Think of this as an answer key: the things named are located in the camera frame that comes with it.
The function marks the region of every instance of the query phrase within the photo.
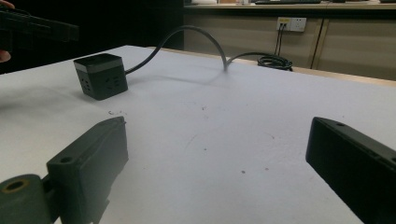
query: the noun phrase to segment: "black box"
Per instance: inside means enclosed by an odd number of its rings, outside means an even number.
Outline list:
[[[82,91],[95,100],[105,100],[128,90],[122,58],[97,54],[74,60]]]

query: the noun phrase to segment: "electrical outlet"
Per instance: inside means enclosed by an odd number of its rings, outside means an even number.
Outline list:
[[[291,18],[290,31],[303,32],[305,30],[306,18]]]
[[[286,24],[285,28],[282,28],[280,25],[281,24]],[[290,30],[290,25],[291,25],[291,18],[288,17],[278,17],[277,18],[277,25],[276,29],[277,30],[284,30],[284,31],[289,31]]]

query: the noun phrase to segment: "table surface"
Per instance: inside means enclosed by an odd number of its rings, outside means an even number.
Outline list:
[[[108,51],[125,69],[152,49]],[[129,90],[84,95],[72,61],[0,76],[0,179],[46,162],[104,119],[124,116],[129,161],[101,223],[361,223],[305,162],[313,117],[396,148],[396,89],[160,53]]]
[[[231,3],[215,4],[215,5],[196,5],[196,6],[184,6],[185,8],[240,8],[240,9],[252,9],[252,8],[279,8],[279,9],[295,9],[295,8],[309,8],[309,9],[396,9],[394,3],[380,3],[379,0],[368,0],[368,1],[346,1],[345,3],[333,3],[322,1],[319,4],[296,4],[296,5],[237,5]]]

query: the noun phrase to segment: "black object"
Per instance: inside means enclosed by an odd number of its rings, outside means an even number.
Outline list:
[[[97,54],[74,60],[82,91],[95,100],[104,100],[128,90],[122,58]]]
[[[256,5],[294,5],[294,4],[319,4],[321,0],[276,0],[257,1]]]
[[[99,122],[47,163],[43,180],[21,175],[0,184],[0,223],[98,223],[127,161],[124,118]]]
[[[0,7],[0,49],[32,49],[33,36],[68,42],[78,40],[78,27],[33,17],[22,10]]]
[[[306,161],[366,224],[396,223],[396,152],[343,123],[314,118]]]

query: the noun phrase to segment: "black cable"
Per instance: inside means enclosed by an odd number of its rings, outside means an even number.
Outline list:
[[[283,31],[285,30],[285,28],[286,28],[286,24],[283,23],[282,31],[280,32],[279,50],[277,51],[277,56],[279,56],[280,49],[282,48],[282,36],[283,36]]]
[[[248,52],[248,53],[236,55],[227,61],[227,66],[230,65],[230,63],[232,63],[233,60],[240,58],[240,57],[249,56],[249,55],[262,56],[262,57],[260,57],[259,60],[257,60],[258,66],[275,68],[275,69],[286,70],[286,71],[292,71],[291,67],[293,66],[293,63],[291,61],[289,61],[285,58],[282,58],[280,56],[276,56],[274,54],[261,53],[261,52]]]
[[[279,24],[279,29],[277,30],[277,39],[276,39],[276,47],[275,47],[275,52],[274,54],[276,55],[277,52],[277,45],[279,44],[279,37],[280,37],[280,28],[283,26],[283,23]]]
[[[155,48],[155,50],[152,51],[152,53],[147,57],[147,59],[146,59],[145,61],[143,61],[142,63],[138,64],[137,66],[135,66],[135,67],[133,67],[133,68],[131,68],[131,69],[126,70],[126,71],[125,71],[125,75],[128,75],[128,74],[130,74],[130,73],[136,71],[137,69],[143,67],[144,65],[146,65],[146,63],[148,63],[152,58],[154,58],[154,56],[158,53],[158,51],[160,51],[160,49],[163,47],[163,45],[166,43],[166,41],[169,39],[169,37],[171,37],[172,35],[174,35],[174,34],[180,32],[180,31],[184,31],[184,30],[193,30],[193,31],[196,31],[196,32],[198,32],[198,33],[200,33],[200,34],[206,36],[210,41],[212,41],[212,43],[213,43],[213,44],[216,46],[216,48],[219,50],[221,59],[222,59],[222,61],[223,61],[223,68],[224,68],[224,71],[227,71],[227,59],[225,58],[224,51],[223,51],[223,49],[221,48],[221,46],[220,46],[220,44],[218,43],[218,41],[217,41],[215,38],[213,38],[213,36],[212,36],[210,33],[208,33],[207,31],[205,31],[205,30],[203,30],[203,29],[201,29],[201,28],[198,28],[198,27],[195,27],[195,26],[190,26],[190,25],[184,25],[184,26],[179,26],[179,27],[177,27],[175,30],[171,31],[171,32],[166,36],[166,38],[164,38],[163,41],[157,46],[157,48]]]

